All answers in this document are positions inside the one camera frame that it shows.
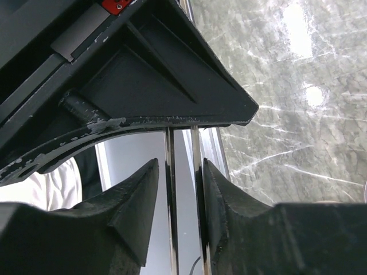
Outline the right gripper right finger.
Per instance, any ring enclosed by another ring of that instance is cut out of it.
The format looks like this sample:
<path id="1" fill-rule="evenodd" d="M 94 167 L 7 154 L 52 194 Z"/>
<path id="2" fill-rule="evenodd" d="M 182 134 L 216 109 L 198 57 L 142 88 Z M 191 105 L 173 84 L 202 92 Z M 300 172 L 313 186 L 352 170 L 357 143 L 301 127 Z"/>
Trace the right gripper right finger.
<path id="1" fill-rule="evenodd" d="M 366 204 L 268 206 L 202 165 L 213 274 L 365 274 Z"/>

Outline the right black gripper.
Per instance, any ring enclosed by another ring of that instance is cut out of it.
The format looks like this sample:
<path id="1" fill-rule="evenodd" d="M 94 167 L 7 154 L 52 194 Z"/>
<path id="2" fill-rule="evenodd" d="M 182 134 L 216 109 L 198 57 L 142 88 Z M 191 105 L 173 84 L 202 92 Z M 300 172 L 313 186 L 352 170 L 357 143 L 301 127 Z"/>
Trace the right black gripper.
<path id="1" fill-rule="evenodd" d="M 1 2 L 2 183 L 50 172 L 90 146 L 144 129 L 137 118 L 111 117 L 92 96 L 118 53 L 121 14 L 134 2 Z M 228 83 L 196 126 L 247 125 L 258 104 L 193 26 L 205 57 Z"/>

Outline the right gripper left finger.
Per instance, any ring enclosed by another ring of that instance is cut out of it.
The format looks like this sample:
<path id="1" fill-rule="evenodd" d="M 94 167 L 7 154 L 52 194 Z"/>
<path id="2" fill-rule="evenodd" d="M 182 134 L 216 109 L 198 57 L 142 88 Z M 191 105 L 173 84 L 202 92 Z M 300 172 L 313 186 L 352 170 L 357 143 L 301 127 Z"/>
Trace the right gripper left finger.
<path id="1" fill-rule="evenodd" d="M 71 209 L 1 204 L 2 274 L 139 274 L 147 261 L 157 159 Z"/>

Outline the metal tongs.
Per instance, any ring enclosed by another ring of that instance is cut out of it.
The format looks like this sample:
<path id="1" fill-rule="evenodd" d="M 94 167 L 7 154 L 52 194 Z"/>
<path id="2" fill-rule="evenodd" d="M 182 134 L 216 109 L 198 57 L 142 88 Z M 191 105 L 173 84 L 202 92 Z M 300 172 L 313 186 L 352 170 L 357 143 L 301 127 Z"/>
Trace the metal tongs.
<path id="1" fill-rule="evenodd" d="M 165 129 L 171 274 L 211 274 L 200 133 Z"/>

